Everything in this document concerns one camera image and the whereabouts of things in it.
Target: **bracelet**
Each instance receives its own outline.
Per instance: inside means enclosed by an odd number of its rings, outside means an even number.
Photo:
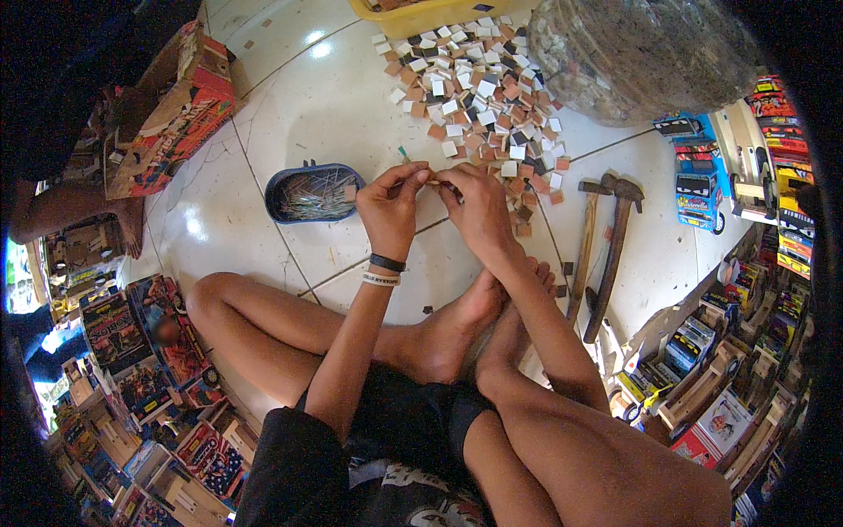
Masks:
[[[404,272],[407,269],[407,264],[403,261],[395,261],[392,258],[376,255],[374,253],[369,256],[369,262],[372,265],[383,267],[383,269],[389,269],[390,271],[395,272]]]
[[[363,281],[373,283],[376,286],[384,286],[385,288],[394,288],[401,285],[401,277],[387,277],[385,275],[376,275],[371,272],[363,272]]]

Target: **black wristband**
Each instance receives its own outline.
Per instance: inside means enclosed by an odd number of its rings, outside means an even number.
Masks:
[[[378,267],[383,267],[383,269],[389,269],[390,271],[395,272],[404,272],[404,270],[407,268],[407,264],[403,261],[395,261],[392,258],[376,255],[374,253],[369,256],[369,263]]]

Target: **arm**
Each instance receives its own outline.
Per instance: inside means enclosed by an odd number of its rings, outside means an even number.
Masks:
[[[429,174],[426,162],[394,167],[357,193],[357,210],[373,253],[406,261],[416,232],[416,193]],[[369,271],[398,274],[372,265]],[[360,286],[310,383],[304,411],[331,427],[341,443],[348,437],[391,294],[389,287]]]
[[[554,391],[609,413],[591,357],[535,274],[525,271],[526,255],[513,237],[501,184],[467,163],[437,172],[435,177],[458,187],[463,195],[460,205],[448,186],[438,187],[448,216],[465,243],[503,284],[518,308]]]

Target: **hammer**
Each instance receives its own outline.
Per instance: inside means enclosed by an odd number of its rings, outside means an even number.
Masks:
[[[585,198],[585,223],[583,224],[583,238],[580,240],[580,254],[577,259],[577,274],[574,276],[574,285],[571,288],[568,300],[567,318],[574,320],[579,313],[580,303],[583,301],[583,290],[585,289],[585,278],[588,274],[588,258],[591,256],[591,241],[594,237],[594,217],[597,214],[597,197],[601,194],[610,196],[612,191],[608,188],[590,181],[580,181],[577,188],[580,192],[586,193]]]
[[[606,308],[609,306],[609,296],[612,294],[615,276],[618,274],[620,252],[624,249],[626,224],[630,218],[630,205],[634,202],[636,210],[641,214],[641,201],[644,199],[644,192],[638,185],[629,180],[616,178],[612,174],[603,174],[600,185],[615,193],[615,224],[612,225],[612,240],[609,242],[609,255],[606,258],[606,267],[603,269],[603,278],[600,280],[597,302],[591,312],[588,327],[583,334],[583,342],[588,344],[594,343],[600,324],[606,315]]]

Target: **yellow basket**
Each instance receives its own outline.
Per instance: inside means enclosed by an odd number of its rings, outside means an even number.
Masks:
[[[358,17],[377,22],[380,30],[390,39],[405,39],[444,25],[500,16],[505,14],[510,2],[511,0],[424,0],[392,11],[375,13],[369,8],[366,0],[348,0]]]

